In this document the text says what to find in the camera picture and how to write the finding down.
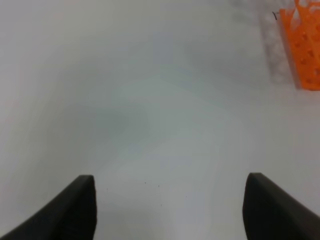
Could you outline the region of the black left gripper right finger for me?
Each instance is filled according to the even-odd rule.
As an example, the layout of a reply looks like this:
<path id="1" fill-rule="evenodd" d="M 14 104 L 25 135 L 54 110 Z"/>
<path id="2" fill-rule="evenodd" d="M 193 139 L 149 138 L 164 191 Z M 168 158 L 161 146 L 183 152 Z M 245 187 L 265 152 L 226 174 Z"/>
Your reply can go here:
<path id="1" fill-rule="evenodd" d="M 262 173 L 247 177 L 242 218 L 248 240 L 320 238 L 320 217 Z"/>

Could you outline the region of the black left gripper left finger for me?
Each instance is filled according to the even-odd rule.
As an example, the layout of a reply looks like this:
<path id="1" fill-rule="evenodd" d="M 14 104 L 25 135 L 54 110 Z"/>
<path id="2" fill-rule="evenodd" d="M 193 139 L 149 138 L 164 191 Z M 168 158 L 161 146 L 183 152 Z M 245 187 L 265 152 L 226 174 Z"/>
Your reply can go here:
<path id="1" fill-rule="evenodd" d="M 92 240 L 97 226 L 93 175 L 80 175 L 2 240 Z"/>

